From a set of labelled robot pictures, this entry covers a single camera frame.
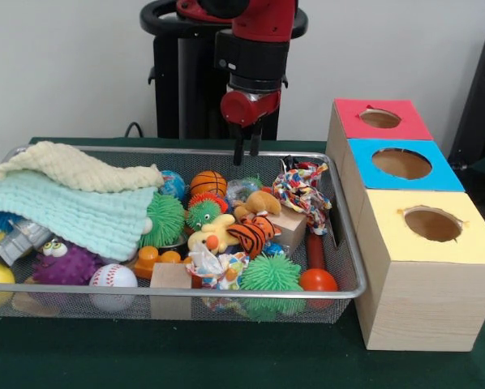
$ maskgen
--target circular hole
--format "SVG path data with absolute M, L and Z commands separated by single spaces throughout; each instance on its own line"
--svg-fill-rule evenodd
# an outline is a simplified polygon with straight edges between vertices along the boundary
M 461 235 L 461 221 L 440 209 L 416 207 L 405 212 L 412 231 L 431 241 L 447 242 Z
M 416 180 L 431 172 L 431 163 L 421 154 L 402 148 L 385 148 L 372 156 L 378 169 L 396 177 Z
M 401 123 L 399 116 L 384 109 L 369 108 L 361 112 L 359 116 L 366 124 L 376 128 L 394 128 Z

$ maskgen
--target green tablecloth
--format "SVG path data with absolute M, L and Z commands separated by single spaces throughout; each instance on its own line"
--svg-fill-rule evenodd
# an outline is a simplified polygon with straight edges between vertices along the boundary
M 222 141 L 56 140 L 231 147 Z M 323 152 L 324 144 L 275 142 L 263 148 Z M 2 318 L 0 388 L 23 386 L 485 387 L 485 324 L 471 353 L 399 353 L 364 348 L 352 304 L 332 326 Z

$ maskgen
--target mini basketball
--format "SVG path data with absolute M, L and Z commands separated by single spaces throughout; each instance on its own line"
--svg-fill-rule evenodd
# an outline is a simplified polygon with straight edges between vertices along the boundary
M 191 195 L 211 192 L 220 195 L 222 198 L 226 195 L 226 180 L 218 172 L 207 170 L 199 173 L 192 179 Z

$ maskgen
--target metal basket rim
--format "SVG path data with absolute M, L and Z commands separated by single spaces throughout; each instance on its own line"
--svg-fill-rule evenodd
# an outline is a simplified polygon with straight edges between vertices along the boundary
M 20 146 L 12 149 L 3 161 L 25 151 L 32 145 Z M 172 154 L 197 154 L 197 155 L 231 155 L 231 150 L 208 150 L 194 148 L 160 148 L 160 147 L 115 147 L 115 146 L 74 146 L 84 152 L 136 152 L 136 153 L 172 153 Z M 0 284 L 0 292 L 30 292 L 30 293 L 74 293 L 74 294 L 113 294 L 113 295 L 143 295 L 143 296 L 167 296 L 167 297 L 228 297 L 228 298 L 305 298 L 305 299 L 351 299 L 359 297 L 367 287 L 367 278 L 363 267 L 363 260 L 358 242 L 352 228 L 349 209 L 346 198 L 341 188 L 340 178 L 334 161 L 325 154 L 318 152 L 271 152 L 262 151 L 259 156 L 297 156 L 319 159 L 328 164 L 332 177 L 335 196 L 338 201 L 338 211 L 349 245 L 350 257 L 356 272 L 357 286 L 354 290 L 343 292 L 311 292 L 311 291 L 241 291 L 241 290 L 217 290 L 217 289 L 156 289 L 156 288 L 115 288 L 114 293 L 110 287 L 96 286 L 61 286 L 41 284 Z

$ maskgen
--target black cable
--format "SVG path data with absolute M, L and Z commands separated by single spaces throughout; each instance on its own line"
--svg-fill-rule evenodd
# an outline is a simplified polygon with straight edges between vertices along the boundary
M 136 127 L 138 130 L 138 135 L 140 138 L 144 138 L 144 131 L 142 130 L 142 127 L 137 123 L 137 122 L 132 122 L 129 126 L 127 126 L 126 134 L 123 136 L 124 138 L 128 138 L 129 134 L 131 133 L 132 127 Z

